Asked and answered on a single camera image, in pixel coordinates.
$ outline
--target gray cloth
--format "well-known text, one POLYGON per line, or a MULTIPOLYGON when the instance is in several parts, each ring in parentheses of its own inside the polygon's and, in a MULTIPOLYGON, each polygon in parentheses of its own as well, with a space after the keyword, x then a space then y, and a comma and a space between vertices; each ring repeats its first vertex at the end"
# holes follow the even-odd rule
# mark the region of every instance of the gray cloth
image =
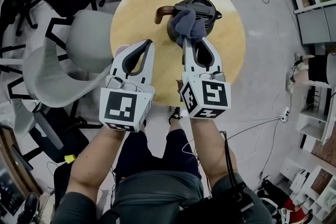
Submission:
POLYGON ((330 86, 336 87, 336 56, 332 54, 327 57, 327 80, 330 86))
MULTIPOLYGON (((237 181, 242 178, 235 174, 237 181)), ((220 179, 213 188, 213 195, 231 188, 228 176, 220 179)), ((258 196, 249 188, 254 205, 245 211, 246 224, 272 224, 272 218, 258 196)), ((174 171, 149 171, 132 175, 120 182, 115 201, 99 220, 98 224, 152 224, 175 223, 176 214, 183 206, 203 198, 201 180, 189 173, 174 171)), ((78 193, 67 193, 52 224, 93 224, 96 223, 95 204, 88 197, 78 193)))
POLYGON ((170 23, 174 33, 178 36, 176 43, 180 47, 183 47, 185 38, 190 39, 193 43, 206 36, 204 19, 196 17, 196 13, 192 9, 180 11, 170 23))

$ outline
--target floor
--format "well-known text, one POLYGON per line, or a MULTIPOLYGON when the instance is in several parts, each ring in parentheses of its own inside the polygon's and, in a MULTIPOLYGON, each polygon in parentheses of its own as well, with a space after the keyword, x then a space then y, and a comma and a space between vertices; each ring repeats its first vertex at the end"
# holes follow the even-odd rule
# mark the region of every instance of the floor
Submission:
MULTIPOLYGON (((272 155, 264 171, 264 175, 271 175, 273 180, 276 180, 279 175, 290 146, 299 145, 301 141, 300 134, 295 130, 295 123, 298 111, 305 100, 306 87, 295 88, 290 102, 290 95, 285 91, 285 76, 293 64, 294 52, 303 52, 303 48, 297 22, 292 13, 292 0, 270 0, 267 5, 261 0, 231 0, 231 2, 242 19, 247 50, 244 66, 232 85, 232 109, 216 119, 218 129, 225 130, 230 137, 251 126, 276 118, 291 103, 289 121, 286 124, 279 122, 275 138, 276 121, 253 128, 229 141, 238 159, 239 172, 247 185, 254 189, 259 184, 259 174, 270 154, 273 140, 272 155)), ((113 14, 117 4, 106 3, 100 10, 113 14)), ((33 20, 39 24, 38 29, 32 30, 25 24, 22 36, 17 38, 14 35, 15 25, 11 25, 4 37, 3 46, 27 44, 23 57, 43 44, 43 37, 50 19, 58 17, 46 3, 40 3, 33 10, 32 15, 33 20)), ((66 28, 56 29, 56 33, 63 39, 66 38, 66 28)), ((22 55, 15 52, 15 57, 22 57, 22 55)), ((13 74, 1 74, 0 103, 8 100, 6 85, 15 78, 13 74)), ((17 87, 16 91, 24 92, 24 86, 17 87)), ((95 89, 80 101, 80 114, 92 121, 98 120, 99 91, 99 88, 95 89)), ((166 115, 167 108, 154 104, 149 113, 149 124, 146 128, 149 148, 153 155, 158 157, 163 154, 165 134, 169 128, 166 115)), ((181 123, 191 139, 188 118, 182 119, 181 123)), ((96 133, 87 130, 83 132, 89 139, 92 139, 96 133)), ((29 135, 18 142, 23 153, 36 146, 29 135)), ((52 174, 57 167, 55 164, 47 163, 49 160, 42 153, 30 162, 34 167, 32 174, 43 188, 54 186, 52 174)), ((205 183, 204 189, 207 196, 204 176, 203 183, 205 183)), ((107 189, 111 193, 112 186, 113 177, 109 174, 101 189, 107 189)))

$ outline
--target yellow object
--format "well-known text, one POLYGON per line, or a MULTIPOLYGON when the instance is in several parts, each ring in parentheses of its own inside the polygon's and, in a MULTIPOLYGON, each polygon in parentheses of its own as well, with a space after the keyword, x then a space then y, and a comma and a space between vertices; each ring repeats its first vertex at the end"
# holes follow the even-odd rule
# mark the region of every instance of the yellow object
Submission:
POLYGON ((69 164, 69 163, 72 163, 76 159, 76 157, 74 156, 74 154, 72 154, 72 155, 65 155, 64 159, 67 162, 67 164, 69 164))
MULTIPOLYGON (((176 83, 184 72, 182 49, 171 41, 167 34, 166 23, 169 16, 164 16, 159 25, 154 23, 154 17, 157 8, 175 5, 180 1, 182 0, 122 0, 114 13, 110 33, 113 55, 120 45, 129 45, 146 39, 154 42, 155 58, 151 83, 156 90, 154 101, 171 106, 182 105, 176 83)), ((214 29, 207 39, 222 57, 226 81, 233 83, 245 57, 243 24, 230 0, 210 1, 223 18, 215 22, 214 29)))

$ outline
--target person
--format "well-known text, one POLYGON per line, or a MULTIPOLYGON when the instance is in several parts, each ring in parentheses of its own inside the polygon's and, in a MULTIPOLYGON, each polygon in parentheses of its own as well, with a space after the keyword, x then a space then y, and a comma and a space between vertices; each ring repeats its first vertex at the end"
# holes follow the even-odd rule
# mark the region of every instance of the person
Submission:
POLYGON ((282 189, 274 186, 269 180, 264 180, 261 186, 262 189, 258 192, 259 197, 271 199, 276 203, 278 209, 286 208, 290 210, 289 224, 308 224, 312 220, 312 211, 306 214, 302 209, 306 201, 299 205, 294 205, 292 199, 282 189))
POLYGON ((300 55, 295 53, 295 67, 298 72, 294 75, 287 73, 286 90, 293 94, 296 83, 309 80, 320 81, 336 87, 336 57, 328 55, 300 55))
MULTIPOLYGON (((66 194, 55 211, 52 224, 176 223, 180 206, 203 199, 198 162, 179 123, 180 108, 169 117, 170 129, 162 158, 152 156, 147 146, 145 124, 124 141, 115 168, 116 191, 111 208, 96 219, 100 185, 109 173, 124 139, 124 132, 102 127, 72 165, 66 194)), ((190 119, 198 159, 208 177, 213 197, 231 189, 224 139, 211 119, 190 119)), ((236 158, 230 151, 237 183, 236 158)), ((253 201, 245 211, 246 223, 271 224, 272 218, 260 198, 249 188, 253 201)))

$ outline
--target black shorts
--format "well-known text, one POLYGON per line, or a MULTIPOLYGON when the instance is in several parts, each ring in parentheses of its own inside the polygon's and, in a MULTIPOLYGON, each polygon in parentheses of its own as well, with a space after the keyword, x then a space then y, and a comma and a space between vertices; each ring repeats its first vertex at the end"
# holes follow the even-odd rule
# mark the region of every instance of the black shorts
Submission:
POLYGON ((315 55, 308 59, 308 78, 311 81, 321 81, 328 84, 327 80, 327 55, 315 55))

